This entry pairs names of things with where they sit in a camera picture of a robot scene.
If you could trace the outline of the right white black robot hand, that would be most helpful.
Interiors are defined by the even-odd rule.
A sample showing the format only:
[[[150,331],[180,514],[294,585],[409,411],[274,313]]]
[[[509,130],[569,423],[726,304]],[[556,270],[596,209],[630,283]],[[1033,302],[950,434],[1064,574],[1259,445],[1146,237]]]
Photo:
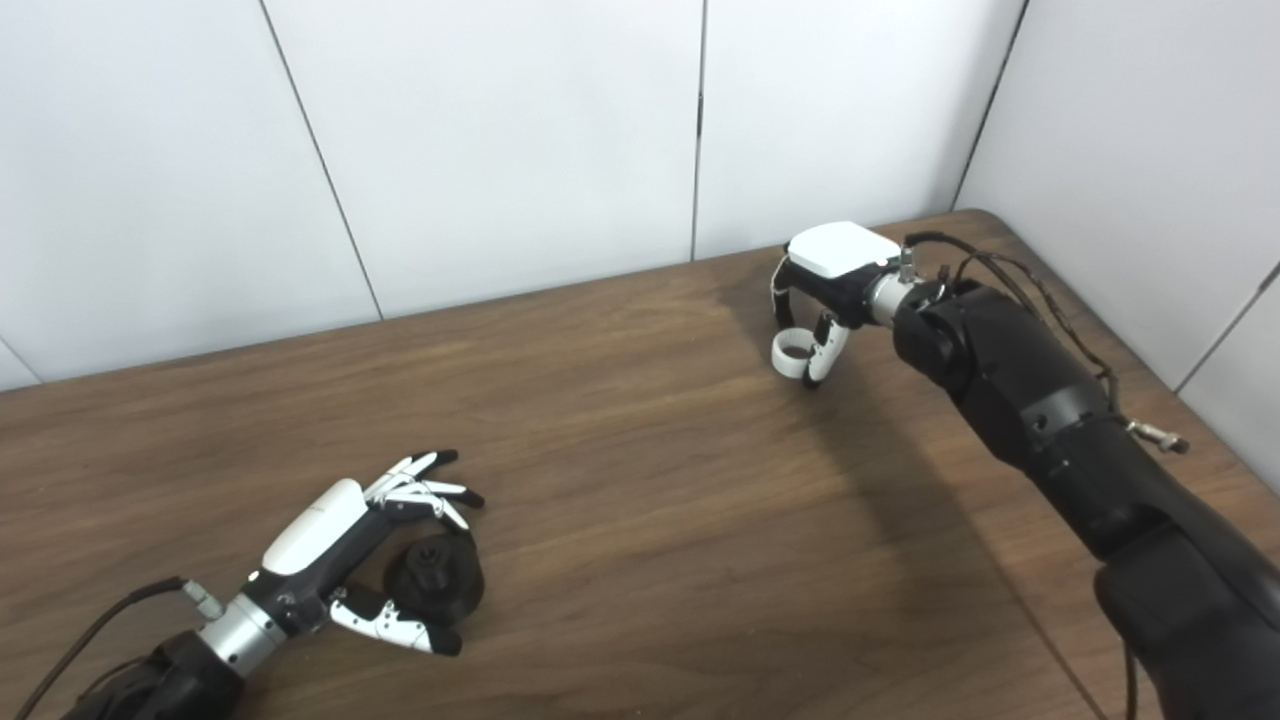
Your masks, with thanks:
[[[778,332],[771,346],[781,375],[820,387],[852,331],[895,327],[895,315],[916,286],[911,254],[895,241],[852,222],[832,222],[795,234],[771,277],[771,305]],[[820,305],[813,329],[801,328],[791,297]]]

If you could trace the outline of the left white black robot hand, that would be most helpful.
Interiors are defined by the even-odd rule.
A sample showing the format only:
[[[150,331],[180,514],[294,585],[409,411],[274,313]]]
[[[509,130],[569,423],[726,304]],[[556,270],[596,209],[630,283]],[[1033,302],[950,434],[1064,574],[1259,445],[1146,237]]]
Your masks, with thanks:
[[[484,497],[429,477],[457,457],[452,448],[428,451],[401,459],[370,486],[335,482],[273,541],[241,594],[262,612],[269,630],[285,638],[335,623],[388,644],[458,656],[462,639],[444,623],[348,582],[402,525],[439,521],[447,538],[472,538],[457,506],[480,509]]]

